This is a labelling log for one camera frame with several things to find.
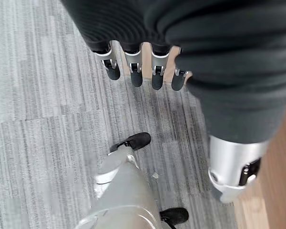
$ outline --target black fabric sleeve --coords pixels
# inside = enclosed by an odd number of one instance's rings
[[[277,132],[286,110],[286,0],[62,0],[91,49],[177,45],[209,134],[238,143]]]

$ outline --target robotic hand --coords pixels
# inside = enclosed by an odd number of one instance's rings
[[[120,71],[110,41],[142,84],[141,43],[152,47],[159,90],[170,47],[179,46],[172,88],[201,102],[210,135],[214,196],[233,201],[256,178],[286,111],[286,0],[62,0],[109,77]]]

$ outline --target wooden floor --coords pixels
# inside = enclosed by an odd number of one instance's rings
[[[172,81],[177,54],[178,48],[173,47],[164,74],[166,82]],[[146,43],[142,72],[151,78],[150,46]],[[235,215],[239,229],[286,229],[286,118],[263,158],[257,181],[235,201]]]

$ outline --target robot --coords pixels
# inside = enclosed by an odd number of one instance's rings
[[[138,133],[113,145],[95,180],[103,194],[76,229],[175,229],[188,220],[184,208],[158,212],[152,192],[134,152],[148,145],[148,133]]]

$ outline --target metal bracket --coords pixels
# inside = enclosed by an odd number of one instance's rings
[[[164,71],[166,69],[166,64],[167,64],[167,60],[168,60],[169,54],[170,53],[168,52],[164,56],[158,56],[158,55],[154,54],[154,52],[152,51],[152,70],[153,70],[153,75],[156,75],[157,67],[161,67],[160,75],[161,76],[164,75]]]
[[[129,71],[133,73],[133,64],[137,64],[137,72],[140,73],[142,70],[142,50],[140,47],[140,50],[137,53],[127,53],[124,52],[125,58],[127,61],[127,65],[129,67]]]
[[[110,42],[110,50],[109,52],[105,53],[105,54],[99,54],[99,53],[95,53],[97,56],[97,59],[101,61],[101,63],[104,65],[104,67],[108,70],[108,61],[110,62],[110,65],[112,66],[113,69],[116,68],[117,66],[117,61],[116,61],[116,57],[115,57],[115,53],[112,50],[112,43]]]
[[[176,67],[175,68],[175,75],[179,76],[180,73],[183,74],[183,78],[185,78],[188,75],[189,72],[188,71],[182,71],[182,70],[180,70],[179,68]]]

